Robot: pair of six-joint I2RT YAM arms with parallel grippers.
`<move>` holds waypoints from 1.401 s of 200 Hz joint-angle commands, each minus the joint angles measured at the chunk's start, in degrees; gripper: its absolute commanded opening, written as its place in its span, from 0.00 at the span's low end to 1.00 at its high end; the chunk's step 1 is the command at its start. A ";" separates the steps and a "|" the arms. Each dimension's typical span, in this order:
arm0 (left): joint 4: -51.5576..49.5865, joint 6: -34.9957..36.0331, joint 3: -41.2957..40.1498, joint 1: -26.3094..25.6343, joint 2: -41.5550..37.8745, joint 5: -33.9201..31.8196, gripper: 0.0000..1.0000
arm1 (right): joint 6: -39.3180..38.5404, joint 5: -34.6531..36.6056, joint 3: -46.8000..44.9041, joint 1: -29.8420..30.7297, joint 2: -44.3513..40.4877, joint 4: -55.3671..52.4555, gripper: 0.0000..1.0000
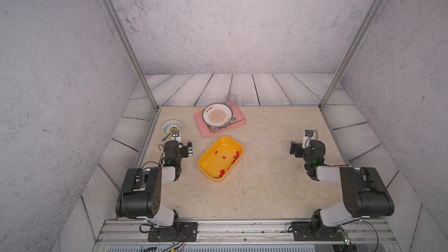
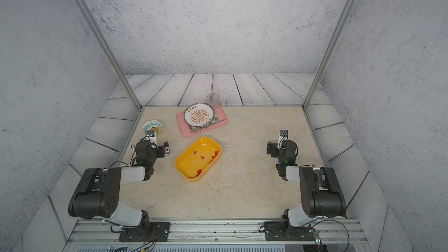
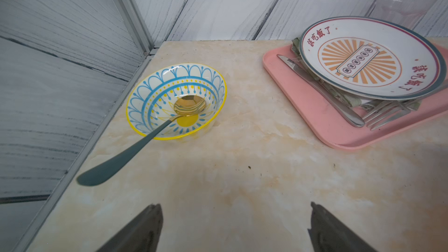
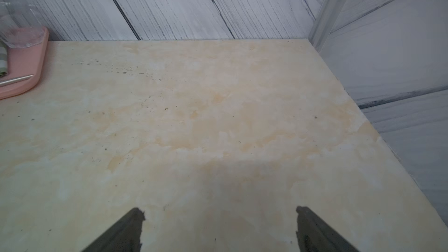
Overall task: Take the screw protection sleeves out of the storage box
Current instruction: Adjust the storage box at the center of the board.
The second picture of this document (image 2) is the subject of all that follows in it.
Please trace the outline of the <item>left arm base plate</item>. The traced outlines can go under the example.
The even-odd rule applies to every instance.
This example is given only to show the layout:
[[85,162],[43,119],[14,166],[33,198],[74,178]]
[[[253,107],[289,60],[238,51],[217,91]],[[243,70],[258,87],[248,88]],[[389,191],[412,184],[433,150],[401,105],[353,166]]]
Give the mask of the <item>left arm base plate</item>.
[[144,222],[121,231],[119,242],[167,242],[170,222]]

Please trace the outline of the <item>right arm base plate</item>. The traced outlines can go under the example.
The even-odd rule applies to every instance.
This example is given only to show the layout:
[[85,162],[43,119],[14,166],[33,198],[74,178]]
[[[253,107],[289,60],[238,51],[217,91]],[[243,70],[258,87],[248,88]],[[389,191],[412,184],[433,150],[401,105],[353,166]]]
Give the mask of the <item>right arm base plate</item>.
[[259,228],[259,233],[264,233],[268,242],[313,242],[313,233],[304,227],[293,227],[281,221],[264,222]]

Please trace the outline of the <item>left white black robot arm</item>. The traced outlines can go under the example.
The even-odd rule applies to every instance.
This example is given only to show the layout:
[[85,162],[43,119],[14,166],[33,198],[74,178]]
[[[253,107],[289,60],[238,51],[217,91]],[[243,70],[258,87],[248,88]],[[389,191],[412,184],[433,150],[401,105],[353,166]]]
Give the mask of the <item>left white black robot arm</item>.
[[136,228],[143,223],[145,211],[120,201],[121,186],[149,180],[156,160],[168,156],[170,148],[168,141],[161,146],[140,141],[134,151],[135,157],[128,166],[85,170],[68,203],[71,217],[102,219],[123,228]]

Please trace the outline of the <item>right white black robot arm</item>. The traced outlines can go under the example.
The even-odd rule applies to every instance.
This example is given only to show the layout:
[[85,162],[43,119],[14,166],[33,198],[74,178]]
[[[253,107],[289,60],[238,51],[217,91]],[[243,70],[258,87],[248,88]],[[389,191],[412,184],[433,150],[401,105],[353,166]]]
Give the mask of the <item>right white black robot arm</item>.
[[347,203],[333,168],[297,164],[297,144],[283,138],[279,143],[267,143],[267,155],[278,160],[280,178],[300,185],[301,204],[285,210],[281,217],[283,230],[304,227],[318,217],[346,216]]

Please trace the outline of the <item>yellow plastic storage box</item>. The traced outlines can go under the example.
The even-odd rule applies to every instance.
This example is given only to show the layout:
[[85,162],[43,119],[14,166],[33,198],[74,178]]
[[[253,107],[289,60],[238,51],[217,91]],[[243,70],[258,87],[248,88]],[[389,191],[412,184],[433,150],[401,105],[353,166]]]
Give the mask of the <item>yellow plastic storage box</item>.
[[221,146],[207,136],[199,137],[175,160],[177,172],[189,182],[199,181],[221,155]]

